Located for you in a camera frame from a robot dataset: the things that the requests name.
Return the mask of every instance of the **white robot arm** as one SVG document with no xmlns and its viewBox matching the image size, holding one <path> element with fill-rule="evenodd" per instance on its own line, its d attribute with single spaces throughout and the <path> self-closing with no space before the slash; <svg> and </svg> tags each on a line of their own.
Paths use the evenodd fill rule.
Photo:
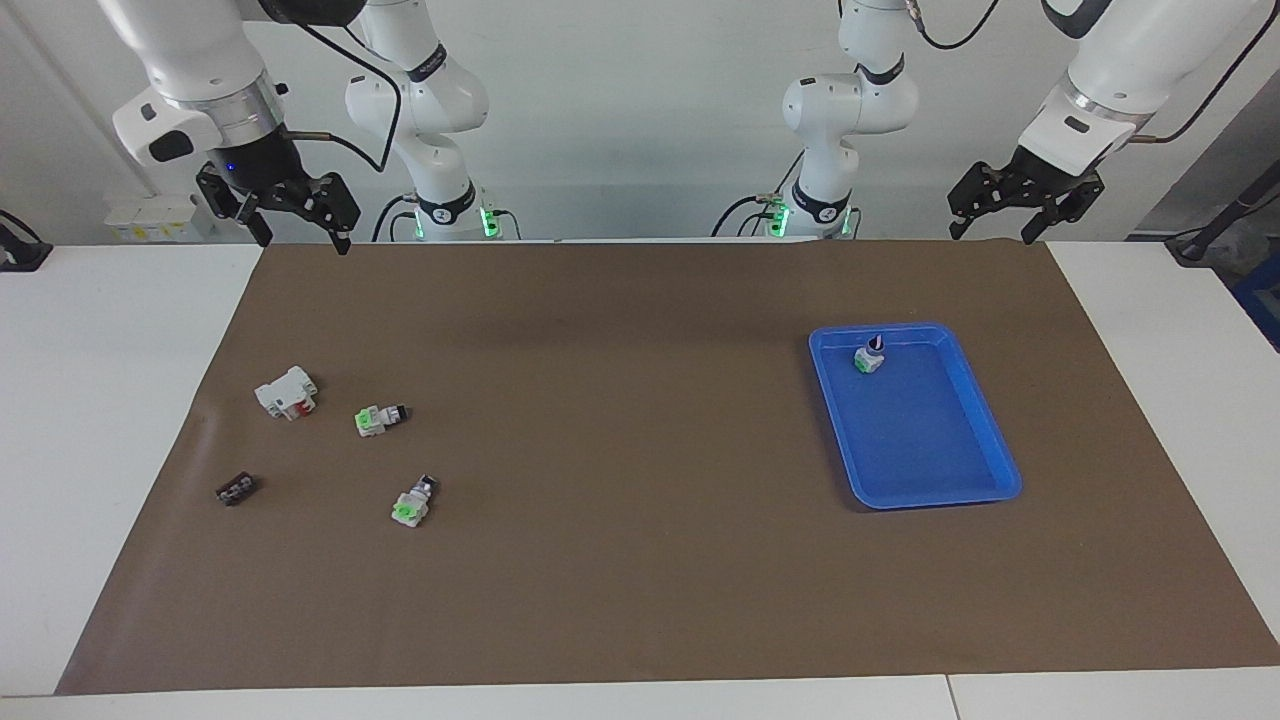
<svg viewBox="0 0 1280 720">
<path fill-rule="evenodd" d="M 448 56 L 422 0 L 369 0 L 360 23 L 369 49 L 401 70 L 392 73 L 404 99 L 392 149 L 413 178 L 424 238 L 498 236 L 492 202 L 467 174 L 462 151 L 444 137 L 485 122 L 484 86 Z M 394 91 L 378 78 L 357 77 L 347 86 L 347 113 L 371 133 L 385 131 L 394 108 Z"/>
<path fill-rule="evenodd" d="M 113 117 L 125 149 L 143 165 L 196 152 L 196 177 L 214 214 L 271 241 L 260 210 L 293 213 L 346 252 L 360 208 L 342 177 L 314 178 L 284 127 L 262 56 L 244 36 L 232 0 L 99 0 L 120 38 L 146 67 L 150 87 Z M 276 22 L 344 26 L 364 0 L 262 0 Z"/>
<path fill-rule="evenodd" d="M 1103 191 L 1097 167 L 1134 140 L 1244 19 L 1257 0 L 1041 0 L 1079 51 L 1041 105 L 1012 160 L 974 164 L 947 200 L 960 238 L 975 218 L 1004 208 L 1039 211 L 1023 228 L 1034 242 L 1060 222 L 1074 223 Z"/>
<path fill-rule="evenodd" d="M 858 173 L 858 151 L 846 137 L 899 131 L 915 117 L 919 91 L 902 53 L 911 32 L 902 0 L 847 0 L 840 46 L 854 72 L 787 88 L 782 113 L 804 142 L 804 164 L 786 192 L 777 234 L 831 237 L 842 228 Z"/>
</svg>

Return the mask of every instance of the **blue tray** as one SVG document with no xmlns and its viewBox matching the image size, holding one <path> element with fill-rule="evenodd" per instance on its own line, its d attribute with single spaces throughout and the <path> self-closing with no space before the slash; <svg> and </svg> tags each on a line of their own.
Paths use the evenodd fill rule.
<svg viewBox="0 0 1280 720">
<path fill-rule="evenodd" d="M 854 352 L 884 336 L 868 375 Z M 870 507 L 1016 497 L 1021 475 L 956 336 L 943 325 L 823 328 L 809 350 L 854 495 Z"/>
</svg>

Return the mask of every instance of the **white table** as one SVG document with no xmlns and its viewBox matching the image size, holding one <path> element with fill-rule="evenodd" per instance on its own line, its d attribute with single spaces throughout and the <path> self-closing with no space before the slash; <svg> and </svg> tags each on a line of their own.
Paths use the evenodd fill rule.
<svg viewBox="0 0 1280 720">
<path fill-rule="evenodd" d="M 1055 258 L 1272 633 L 1280 356 L 1158 245 Z M 52 692 L 259 256 L 60 247 L 0 275 L 0 694 Z M 9 717 L 1280 717 L 1280 669 L 0 700 Z"/>
</svg>

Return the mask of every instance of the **small connector part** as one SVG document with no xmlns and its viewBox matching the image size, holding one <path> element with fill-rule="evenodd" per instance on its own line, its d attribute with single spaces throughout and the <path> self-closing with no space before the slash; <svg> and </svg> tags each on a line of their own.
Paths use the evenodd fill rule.
<svg viewBox="0 0 1280 720">
<path fill-rule="evenodd" d="M 402 423 L 408 418 L 408 409 L 403 405 L 392 405 L 379 409 L 370 405 L 356 413 L 356 432 L 360 437 L 374 437 L 387 432 L 387 428 Z"/>
<path fill-rule="evenodd" d="M 399 500 L 392 506 L 392 520 L 416 528 L 426 516 L 426 511 L 430 510 L 428 502 L 439 484 L 440 482 L 430 475 L 419 478 L 413 487 L 408 492 L 401 493 Z"/>
<path fill-rule="evenodd" d="M 289 368 L 269 384 L 253 391 L 257 402 L 273 418 L 287 418 L 291 423 L 310 415 L 316 409 L 316 384 L 302 368 Z"/>
<path fill-rule="evenodd" d="M 884 337 L 876 336 L 854 352 L 854 366 L 859 373 L 870 374 L 884 364 Z"/>
<path fill-rule="evenodd" d="M 248 473 L 241 473 L 239 475 L 236 475 L 234 480 L 218 488 L 218 492 L 214 495 L 218 497 L 219 502 L 230 507 L 233 505 L 239 505 L 242 500 L 255 492 L 257 492 L 257 480 L 255 480 L 253 475 L 250 475 Z"/>
</svg>

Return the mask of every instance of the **green light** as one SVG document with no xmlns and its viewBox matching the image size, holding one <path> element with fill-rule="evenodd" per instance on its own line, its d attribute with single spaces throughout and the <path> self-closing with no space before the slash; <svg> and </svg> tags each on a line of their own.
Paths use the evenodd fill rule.
<svg viewBox="0 0 1280 720">
<path fill-rule="evenodd" d="M 485 237 L 498 237 L 498 233 L 502 232 L 502 228 L 498 227 L 498 218 L 485 208 L 480 209 L 480 222 L 484 223 Z"/>
<path fill-rule="evenodd" d="M 791 208 L 783 205 L 773 214 L 773 220 L 769 223 L 769 234 L 773 237 L 782 237 L 787 234 L 787 220 L 791 218 Z"/>
</svg>

